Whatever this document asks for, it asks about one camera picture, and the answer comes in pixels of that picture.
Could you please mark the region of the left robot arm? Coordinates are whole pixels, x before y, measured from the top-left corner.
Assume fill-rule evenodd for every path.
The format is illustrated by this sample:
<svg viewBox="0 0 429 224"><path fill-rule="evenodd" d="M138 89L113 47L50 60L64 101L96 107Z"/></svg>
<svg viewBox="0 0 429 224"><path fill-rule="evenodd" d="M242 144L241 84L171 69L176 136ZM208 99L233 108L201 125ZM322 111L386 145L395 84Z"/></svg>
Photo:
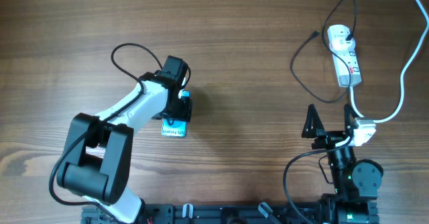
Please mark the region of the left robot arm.
<svg viewBox="0 0 429 224"><path fill-rule="evenodd" d="M161 70L137 78L136 87L110 109L79 113L53 180L117 223L145 223L145 202L127 186L133 138L151 119L174 127L190 121L192 100L184 94L189 80L187 63L169 56Z"/></svg>

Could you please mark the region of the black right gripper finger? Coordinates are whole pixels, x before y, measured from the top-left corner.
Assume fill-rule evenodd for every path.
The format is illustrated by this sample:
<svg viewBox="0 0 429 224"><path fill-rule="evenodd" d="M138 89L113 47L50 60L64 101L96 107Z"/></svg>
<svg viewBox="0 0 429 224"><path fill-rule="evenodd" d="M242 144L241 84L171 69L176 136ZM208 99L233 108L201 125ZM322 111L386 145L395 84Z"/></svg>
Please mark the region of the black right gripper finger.
<svg viewBox="0 0 429 224"><path fill-rule="evenodd" d="M354 120L358 117L358 115L355 113L355 110L350 104L345 104L343 110L345 116L345 129L354 128Z"/></svg>
<svg viewBox="0 0 429 224"><path fill-rule="evenodd" d="M324 126L314 104L308 106L306 122L302 130L302 138L317 138L325 135Z"/></svg>

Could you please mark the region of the blue Galaxy smartphone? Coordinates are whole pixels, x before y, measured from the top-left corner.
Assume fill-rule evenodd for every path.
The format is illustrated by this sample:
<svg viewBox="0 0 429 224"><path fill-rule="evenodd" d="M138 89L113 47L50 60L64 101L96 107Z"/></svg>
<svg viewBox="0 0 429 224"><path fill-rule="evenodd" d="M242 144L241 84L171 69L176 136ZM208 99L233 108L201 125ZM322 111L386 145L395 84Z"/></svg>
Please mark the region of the blue Galaxy smartphone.
<svg viewBox="0 0 429 224"><path fill-rule="evenodd" d="M185 90L180 91L180 100L184 105L180 108L174 118L162 119L162 136L164 137L185 137L187 130L188 104L190 93Z"/></svg>

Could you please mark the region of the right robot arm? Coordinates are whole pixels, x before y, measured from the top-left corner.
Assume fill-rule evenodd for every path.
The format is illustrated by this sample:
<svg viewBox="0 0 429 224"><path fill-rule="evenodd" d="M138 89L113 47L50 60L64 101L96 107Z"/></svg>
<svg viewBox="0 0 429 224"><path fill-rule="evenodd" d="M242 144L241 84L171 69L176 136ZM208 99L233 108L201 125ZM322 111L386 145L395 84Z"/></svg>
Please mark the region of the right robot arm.
<svg viewBox="0 0 429 224"><path fill-rule="evenodd" d="M367 143L374 135L374 121L359 117L345 105L345 129L327 131L316 107L308 106L302 137L313 138L313 150L325 150L334 186L333 194L323 194L315 207L300 207L304 223L379 222L377 191L383 168L368 159L357 160L353 148Z"/></svg>

